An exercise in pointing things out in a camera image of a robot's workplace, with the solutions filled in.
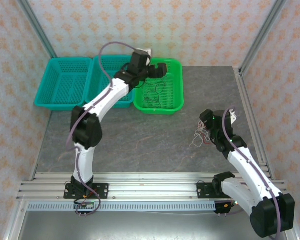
black mounting bracket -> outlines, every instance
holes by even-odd
[[[108,183],[94,183],[93,178],[86,183],[90,188],[96,191],[100,196],[100,199],[108,199],[109,184]],[[64,199],[85,199],[88,196],[89,199],[97,199],[97,196],[91,194],[91,192],[83,186],[75,178],[71,177],[71,182],[65,184]]]
[[[212,182],[198,182],[196,184],[196,193],[198,199],[231,199],[224,193],[217,195]]]

patterned wallpaper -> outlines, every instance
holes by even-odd
[[[287,1],[244,80],[274,174],[300,213],[300,0]]]
[[[186,66],[240,67],[275,0],[29,0],[59,57],[122,41]],[[108,54],[129,54],[112,46]]]
[[[0,240],[38,157],[50,112],[34,107],[49,56],[16,0],[0,1]]]

white robotic arm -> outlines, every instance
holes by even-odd
[[[105,96],[106,93],[111,88],[111,91],[109,94],[100,101],[95,107],[93,107],[89,113],[91,115],[95,114],[96,117],[99,119],[99,122],[103,120],[106,113],[124,96],[126,96],[129,93],[129,85],[125,83],[124,80],[119,78],[113,78],[112,79],[112,87],[109,84],[94,100],[87,103],[83,106],[84,110],[89,110],[99,99],[101,99],[102,96]],[[80,174],[82,177],[82,180],[84,183],[89,182],[93,177],[93,171],[92,171],[92,165],[94,160],[94,152],[96,147],[91,146],[88,149],[85,148],[84,145],[81,145],[80,143],[75,143],[75,154],[76,158],[79,154],[79,161],[78,166],[80,169]],[[78,176],[78,170],[77,165],[75,166],[74,173],[73,173],[74,179],[77,181],[80,181]]]
[[[220,173],[214,176],[211,184],[215,194],[234,199],[249,215],[254,231],[262,238],[277,233],[277,211],[280,212],[281,232],[292,229],[295,212],[293,197],[283,194],[267,178],[244,140],[233,134],[232,124],[237,119],[235,112],[227,112],[224,122],[223,115],[223,111],[208,109],[200,115],[200,120],[210,131],[210,139],[217,150],[237,169],[245,184],[241,184],[231,172]],[[216,213],[228,213],[231,210],[228,205],[223,208],[221,203],[220,206]]]
[[[82,183],[87,186],[92,185],[94,151],[102,139],[101,122],[107,112],[146,78],[162,78],[167,74],[165,63],[159,63],[156,68],[154,65],[150,65],[150,62],[150,49],[136,49],[131,56],[130,63],[127,64],[127,70],[122,68],[118,71],[107,88],[94,100],[83,107],[77,106],[72,110],[71,128],[77,124],[73,132],[76,164],[71,178],[71,184],[75,186],[75,189],[89,193]]]
[[[267,179],[268,184],[276,197],[279,197],[281,191],[267,178],[264,172],[260,169],[254,158],[252,157],[249,148],[240,147],[239,150],[246,155],[250,162],[247,162],[242,155],[237,151],[231,151],[228,155],[229,162],[238,170],[244,179],[245,184],[238,182],[236,178],[227,178],[222,183],[222,190],[224,194],[230,196],[238,202],[243,210],[250,216],[252,208],[257,206],[265,198],[272,199],[272,196],[268,189],[266,189],[260,176],[251,166],[255,167],[262,174],[264,179]]]

plastic basket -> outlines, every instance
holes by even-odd
[[[60,57],[49,61],[34,104],[53,111],[71,111],[85,104],[88,57]]]
[[[163,78],[147,78],[135,90],[134,106],[145,114],[171,115],[185,103],[182,65],[170,58],[152,58],[151,64],[165,63],[167,74]]]
[[[131,55],[103,55],[101,63],[104,70],[113,78],[113,76],[126,63],[131,60]],[[101,71],[99,66],[99,57],[96,56],[92,61],[91,71],[87,79],[87,91],[85,101],[91,102],[98,94],[100,94],[108,85],[109,79]],[[135,99],[135,90],[132,90],[128,95],[121,98],[113,107],[114,108],[129,108]]]

gray stone table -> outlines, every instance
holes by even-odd
[[[234,133],[257,159],[232,67],[183,67],[184,106],[173,115],[144,114],[133,104],[114,108],[102,120],[93,171],[103,173],[225,172],[235,168],[214,145],[190,146],[199,116],[206,110],[236,106]],[[75,153],[66,152],[71,112],[53,112],[43,140],[37,172],[73,172]]]

